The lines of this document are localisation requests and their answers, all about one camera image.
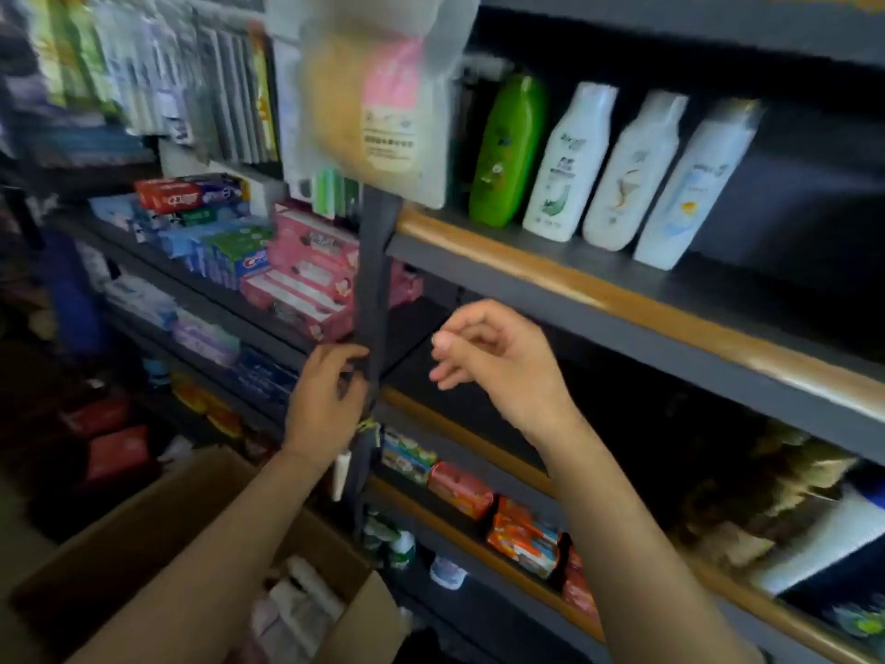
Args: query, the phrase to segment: cardboard flap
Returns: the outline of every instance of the cardboard flap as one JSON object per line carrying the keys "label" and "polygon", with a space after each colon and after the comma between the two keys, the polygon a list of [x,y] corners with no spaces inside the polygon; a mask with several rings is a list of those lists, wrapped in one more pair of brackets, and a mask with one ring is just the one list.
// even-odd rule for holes
{"label": "cardboard flap", "polygon": [[384,581],[372,571],[329,631],[313,664],[390,664],[408,633]]}

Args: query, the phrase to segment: cardboard box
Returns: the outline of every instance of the cardboard box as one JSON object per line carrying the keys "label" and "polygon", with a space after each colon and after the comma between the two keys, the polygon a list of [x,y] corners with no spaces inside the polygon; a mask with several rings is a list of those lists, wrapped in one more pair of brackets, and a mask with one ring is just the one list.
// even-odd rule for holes
{"label": "cardboard box", "polygon": [[[12,605],[58,660],[69,657],[194,540],[256,472],[230,450],[199,451],[59,547],[13,589]],[[306,508],[295,518],[277,559],[292,554],[306,558],[348,604],[314,663],[393,661],[407,627],[369,559]],[[250,606],[243,608],[248,612]]]}

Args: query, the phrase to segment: person's right hand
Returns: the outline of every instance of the person's right hand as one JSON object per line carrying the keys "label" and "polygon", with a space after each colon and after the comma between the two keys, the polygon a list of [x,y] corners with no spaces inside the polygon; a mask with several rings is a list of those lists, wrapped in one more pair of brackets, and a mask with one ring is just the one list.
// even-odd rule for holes
{"label": "person's right hand", "polygon": [[459,308],[433,337],[440,390],[476,381],[539,449],[586,424],[537,324],[494,300]]}

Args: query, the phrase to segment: orange soap package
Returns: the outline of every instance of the orange soap package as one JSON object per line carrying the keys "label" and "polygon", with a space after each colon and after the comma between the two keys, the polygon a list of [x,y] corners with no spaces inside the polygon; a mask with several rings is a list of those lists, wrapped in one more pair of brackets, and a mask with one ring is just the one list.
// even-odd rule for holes
{"label": "orange soap package", "polygon": [[501,497],[486,538],[525,570],[546,578],[559,563],[559,531],[512,498]]}
{"label": "orange soap package", "polygon": [[481,520],[495,501],[485,482],[444,461],[430,471],[427,489],[474,520]]}
{"label": "orange soap package", "polygon": [[583,565],[578,551],[571,547],[568,551],[568,563],[566,564],[566,582],[562,587],[562,599],[567,604],[573,605],[578,610],[588,614],[599,622],[599,612],[596,610],[596,602],[587,588],[584,579]]}

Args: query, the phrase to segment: clear plastic packaging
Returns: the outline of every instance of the clear plastic packaging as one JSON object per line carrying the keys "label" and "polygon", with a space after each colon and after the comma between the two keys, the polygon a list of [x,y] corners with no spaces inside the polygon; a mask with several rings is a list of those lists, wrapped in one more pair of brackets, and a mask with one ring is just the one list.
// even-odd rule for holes
{"label": "clear plastic packaging", "polygon": [[450,80],[479,1],[303,0],[296,173],[337,167],[442,207]]}

